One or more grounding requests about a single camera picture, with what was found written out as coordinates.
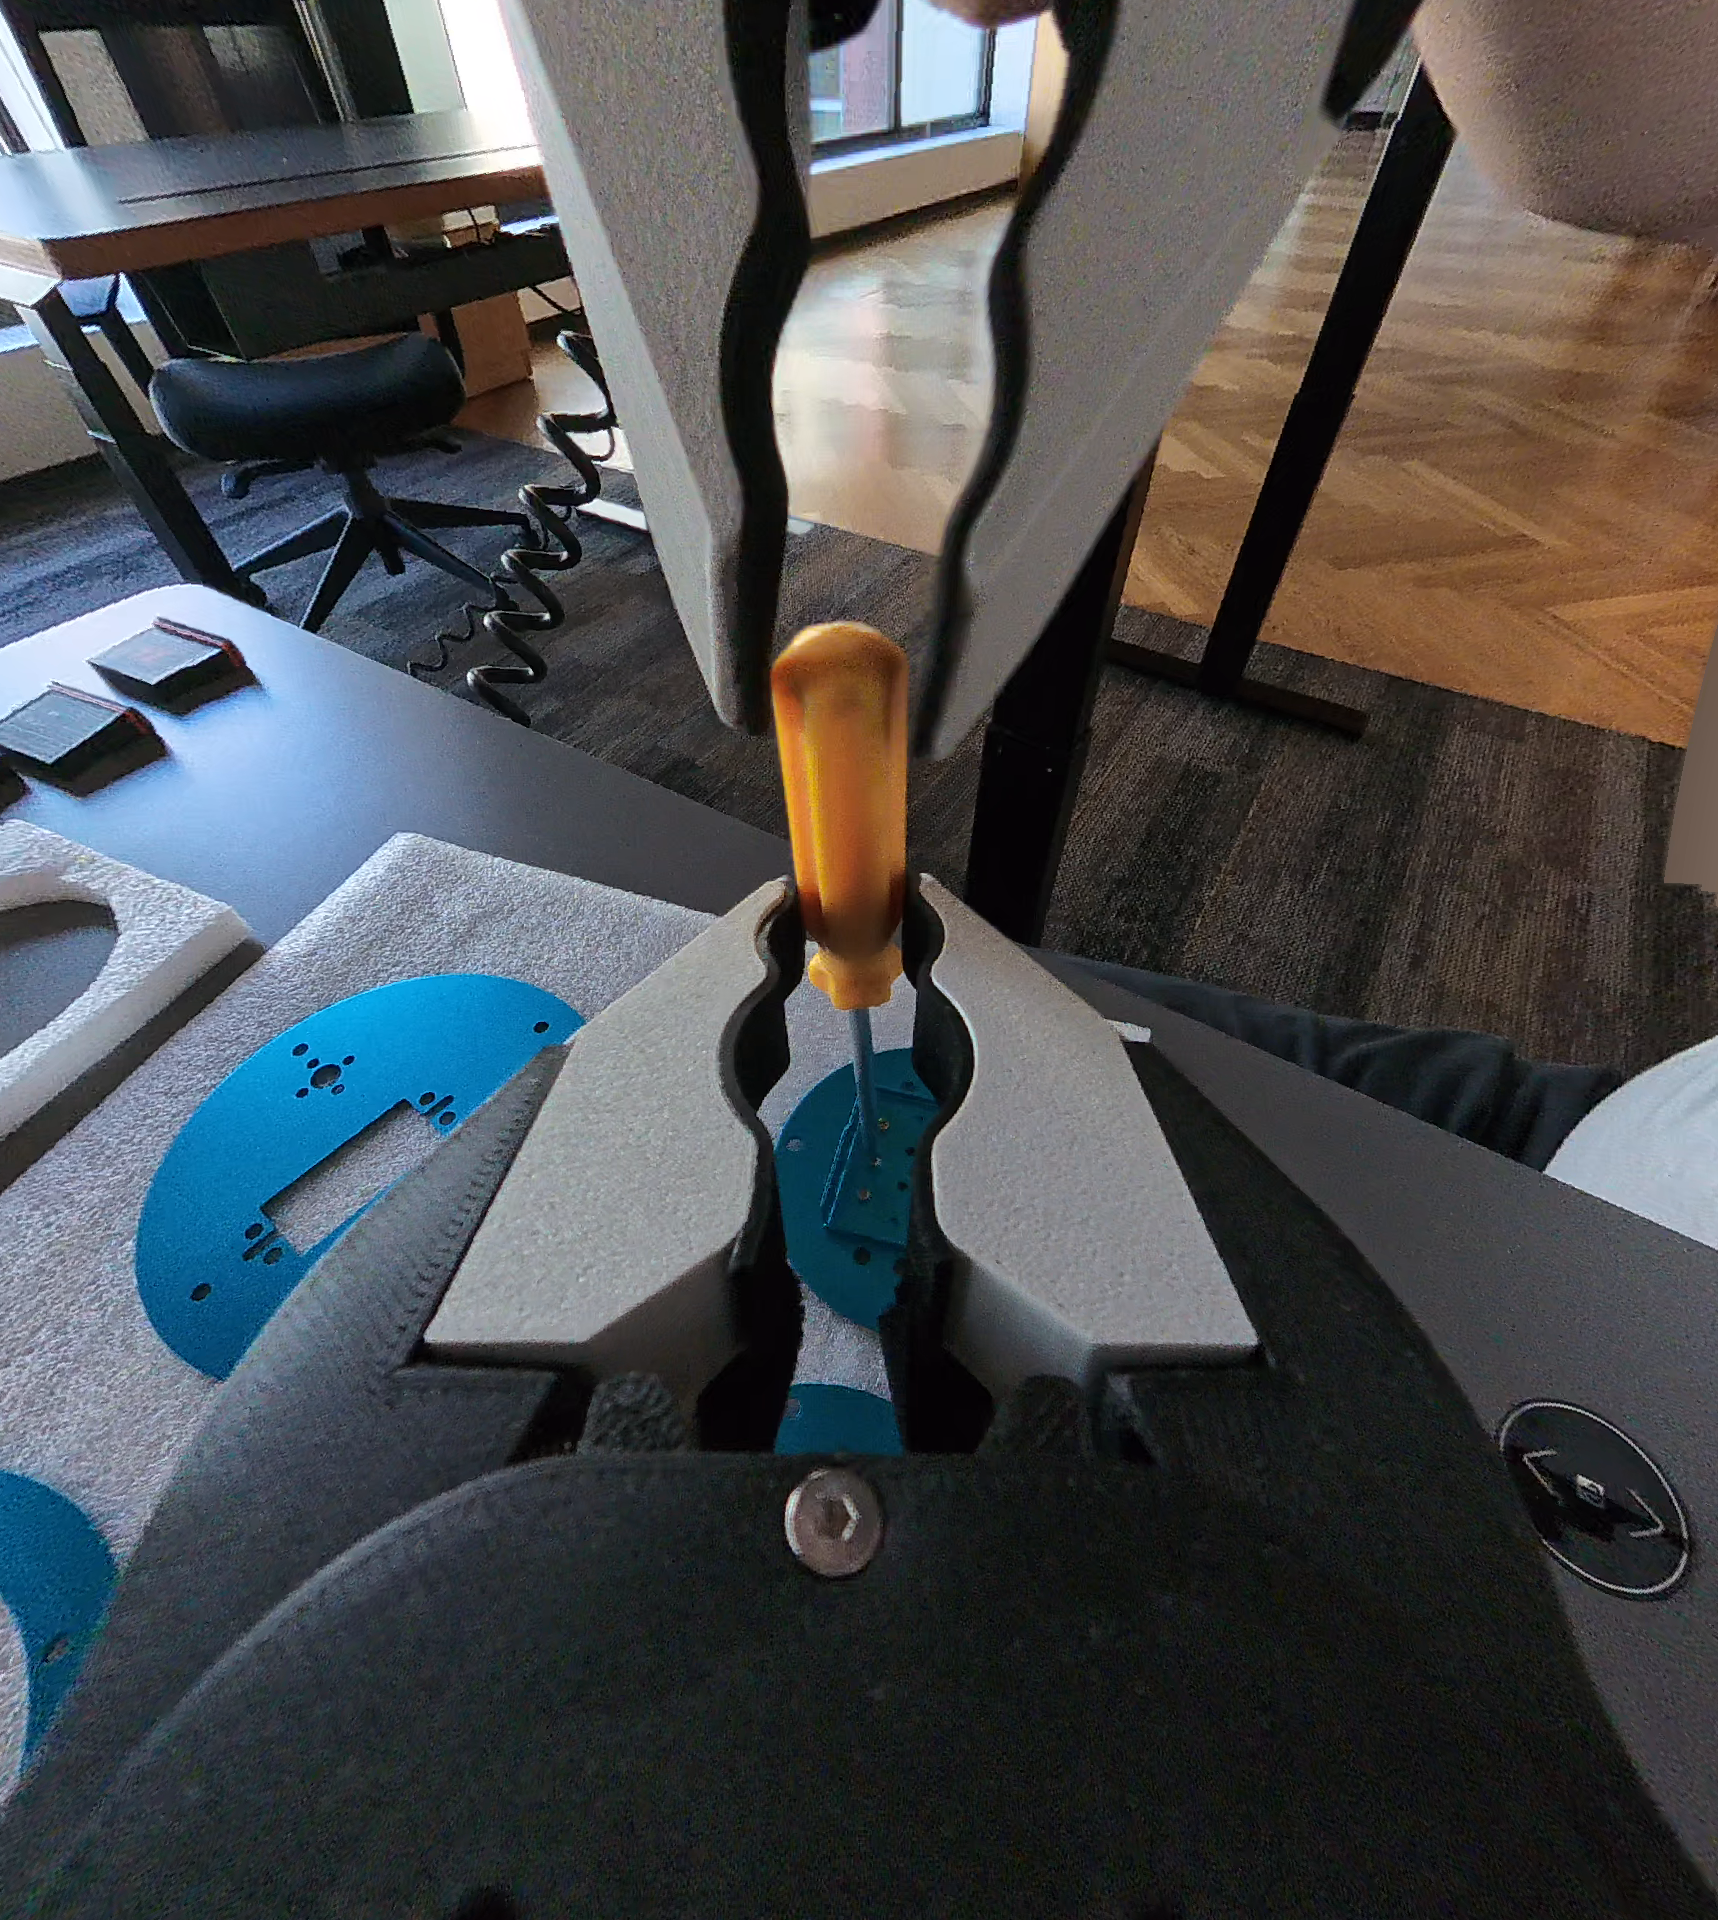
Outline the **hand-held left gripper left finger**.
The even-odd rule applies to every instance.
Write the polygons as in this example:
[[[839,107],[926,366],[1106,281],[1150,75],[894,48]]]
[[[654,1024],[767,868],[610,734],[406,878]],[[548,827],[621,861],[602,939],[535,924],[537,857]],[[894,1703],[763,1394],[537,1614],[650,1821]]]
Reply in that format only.
[[[801,962],[774,878],[583,1024],[424,1330],[431,1355],[650,1374],[702,1444],[774,1444],[801,1296],[757,1105]]]

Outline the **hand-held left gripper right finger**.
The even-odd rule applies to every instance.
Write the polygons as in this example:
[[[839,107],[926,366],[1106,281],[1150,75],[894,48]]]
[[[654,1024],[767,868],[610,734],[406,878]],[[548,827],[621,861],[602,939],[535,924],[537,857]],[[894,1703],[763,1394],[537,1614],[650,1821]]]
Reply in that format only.
[[[880,1315],[901,1441],[974,1448],[1025,1380],[1091,1407],[1119,1372],[1249,1362],[1255,1327],[1128,1042],[929,875],[901,957],[937,1103]]]

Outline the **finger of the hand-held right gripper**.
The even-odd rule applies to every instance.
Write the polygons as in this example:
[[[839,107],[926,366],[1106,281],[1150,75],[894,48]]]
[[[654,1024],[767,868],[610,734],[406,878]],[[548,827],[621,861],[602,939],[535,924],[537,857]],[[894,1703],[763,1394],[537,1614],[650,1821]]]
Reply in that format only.
[[[654,549],[719,719],[770,727],[775,348],[810,260],[808,5],[510,1]]]
[[[989,266],[989,419],[944,529],[919,755],[1041,636],[1367,82],[1365,4],[1054,15],[1063,90]]]

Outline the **blue square metal bracket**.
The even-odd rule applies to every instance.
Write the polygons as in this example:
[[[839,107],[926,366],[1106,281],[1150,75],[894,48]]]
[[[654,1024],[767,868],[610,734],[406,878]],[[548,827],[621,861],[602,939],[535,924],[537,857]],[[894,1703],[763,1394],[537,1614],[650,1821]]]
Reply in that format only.
[[[864,1136],[864,1113],[852,1105],[819,1197],[828,1235],[899,1252],[907,1244],[911,1175],[919,1139],[937,1105],[915,1090],[882,1090],[875,1127]]]

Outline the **small blue round plate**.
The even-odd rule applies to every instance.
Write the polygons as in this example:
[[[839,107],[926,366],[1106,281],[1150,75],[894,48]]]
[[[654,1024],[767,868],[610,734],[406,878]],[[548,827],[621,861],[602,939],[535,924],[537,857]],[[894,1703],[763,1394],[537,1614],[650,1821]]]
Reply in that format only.
[[[935,1101],[907,1047],[875,1053],[878,1091],[919,1091]],[[892,1304],[906,1247],[841,1242],[822,1223],[826,1178],[853,1105],[859,1103],[852,1065],[826,1073],[797,1100],[775,1142],[775,1185],[786,1252],[797,1280],[832,1311],[872,1331]]]
[[[793,1381],[771,1451],[892,1457],[903,1451],[903,1440],[887,1398],[835,1381]]]

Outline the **yellow handled screwdriver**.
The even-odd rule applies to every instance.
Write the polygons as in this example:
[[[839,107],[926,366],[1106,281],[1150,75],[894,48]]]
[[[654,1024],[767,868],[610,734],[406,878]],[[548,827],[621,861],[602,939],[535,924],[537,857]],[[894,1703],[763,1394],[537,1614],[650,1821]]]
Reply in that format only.
[[[770,670],[808,973],[850,1021],[859,1163],[880,1139],[869,1012],[901,973],[907,678],[903,649],[859,622],[800,630]]]

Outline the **black framed desk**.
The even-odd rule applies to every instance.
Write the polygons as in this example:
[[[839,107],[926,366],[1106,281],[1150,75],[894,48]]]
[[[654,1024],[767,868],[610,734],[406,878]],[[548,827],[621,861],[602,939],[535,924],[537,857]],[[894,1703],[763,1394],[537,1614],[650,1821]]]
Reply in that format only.
[[[1110,665],[1207,697],[1258,707],[1358,738],[1367,715],[1340,702],[1255,682],[1248,665],[1351,397],[1395,295],[1401,270],[1448,162],[1453,129],[1420,68],[1375,167],[1347,256],[1300,386],[1281,419],[1230,579],[1199,659],[1111,638]]]

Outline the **black desk leg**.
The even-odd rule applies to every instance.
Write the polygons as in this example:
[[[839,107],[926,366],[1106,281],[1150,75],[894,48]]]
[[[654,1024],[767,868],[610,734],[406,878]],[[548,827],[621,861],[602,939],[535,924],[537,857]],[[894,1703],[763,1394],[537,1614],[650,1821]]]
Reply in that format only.
[[[1094,702],[1153,469],[1156,454],[1150,452],[989,707],[963,899],[1025,947],[1036,947],[1045,929],[1085,766]]]

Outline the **long wooden edged desk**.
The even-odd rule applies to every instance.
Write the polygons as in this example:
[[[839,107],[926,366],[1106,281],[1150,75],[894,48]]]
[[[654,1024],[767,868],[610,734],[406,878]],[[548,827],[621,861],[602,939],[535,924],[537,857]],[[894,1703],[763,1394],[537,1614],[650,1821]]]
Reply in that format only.
[[[263,590],[227,563],[163,440],[90,335],[121,318],[77,318],[62,286],[503,210],[545,192],[524,126],[465,107],[0,155],[0,299],[27,324],[178,577],[262,607]]]

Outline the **round black desk control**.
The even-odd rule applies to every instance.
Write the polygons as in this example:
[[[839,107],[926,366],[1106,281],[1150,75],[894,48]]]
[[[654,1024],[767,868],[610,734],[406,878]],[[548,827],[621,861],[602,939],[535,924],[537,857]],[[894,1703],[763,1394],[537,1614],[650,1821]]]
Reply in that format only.
[[[1669,1593],[1688,1573],[1688,1512],[1660,1464],[1600,1414],[1513,1403],[1496,1429],[1506,1474],[1548,1554],[1625,1600]]]

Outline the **brown cardboard box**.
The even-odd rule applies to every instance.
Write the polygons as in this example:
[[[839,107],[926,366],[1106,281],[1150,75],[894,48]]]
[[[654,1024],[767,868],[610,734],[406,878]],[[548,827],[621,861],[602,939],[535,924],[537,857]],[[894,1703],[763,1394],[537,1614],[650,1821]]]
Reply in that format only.
[[[422,313],[417,325],[453,357],[468,397],[531,381],[534,348],[517,292]]]

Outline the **office window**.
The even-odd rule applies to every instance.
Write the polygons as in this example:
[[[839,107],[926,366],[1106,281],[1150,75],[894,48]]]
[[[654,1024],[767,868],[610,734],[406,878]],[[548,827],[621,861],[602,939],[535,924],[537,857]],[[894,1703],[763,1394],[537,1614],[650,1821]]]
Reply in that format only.
[[[819,152],[1017,128],[1031,79],[1036,20],[976,28],[935,4],[880,1],[859,32],[806,63]]]

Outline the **white foam sheet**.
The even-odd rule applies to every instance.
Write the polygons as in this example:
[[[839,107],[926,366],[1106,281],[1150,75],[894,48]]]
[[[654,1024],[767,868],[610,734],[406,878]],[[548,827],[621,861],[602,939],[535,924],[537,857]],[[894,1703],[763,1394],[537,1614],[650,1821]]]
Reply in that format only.
[[[583,1018],[632,988],[702,927],[697,911],[521,866],[420,834],[394,834],[173,1038],[92,1105],[0,1192],[0,1474],[34,1482],[88,1524],[97,1557],[124,1571],[151,1508],[202,1426],[220,1381],[155,1333],[133,1267],[155,1170],[222,1080],[295,1021],[396,979],[487,973],[531,984]],[[407,1109],[442,1084],[377,1096],[376,1137],[316,1173],[262,1178],[237,1221],[200,1221],[200,1246],[273,1288],[241,1260],[252,1210],[290,1235],[281,1271],[309,1255],[391,1178],[424,1161],[434,1127]],[[0,1805],[25,1747],[27,1648],[0,1592]]]

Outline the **person's dark trousers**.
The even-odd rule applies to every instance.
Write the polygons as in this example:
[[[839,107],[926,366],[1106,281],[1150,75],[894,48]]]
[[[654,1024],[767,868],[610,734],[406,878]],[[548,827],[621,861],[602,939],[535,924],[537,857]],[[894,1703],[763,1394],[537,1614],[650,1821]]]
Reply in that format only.
[[[1325,1016],[1225,986],[1107,962],[1078,968],[1449,1136],[1543,1170],[1624,1075],[1537,1061],[1511,1042],[1462,1028]]]

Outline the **large blue oval plate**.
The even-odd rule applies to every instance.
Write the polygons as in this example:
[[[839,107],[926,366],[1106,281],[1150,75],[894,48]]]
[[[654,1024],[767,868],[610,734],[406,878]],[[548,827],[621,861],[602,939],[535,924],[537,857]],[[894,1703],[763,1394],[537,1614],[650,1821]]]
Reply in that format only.
[[[343,1227],[583,1018],[527,982],[412,975],[277,1033],[191,1113],[133,1239],[163,1343],[222,1380]]]

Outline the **white foam frame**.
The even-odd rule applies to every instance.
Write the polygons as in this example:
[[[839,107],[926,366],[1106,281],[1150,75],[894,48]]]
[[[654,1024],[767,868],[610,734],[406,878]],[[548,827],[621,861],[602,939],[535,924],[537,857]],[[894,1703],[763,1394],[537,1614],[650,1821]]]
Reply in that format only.
[[[0,1055],[0,1142],[249,935],[223,901],[11,820],[0,826],[0,911],[35,901],[102,906],[115,937],[90,986]]]

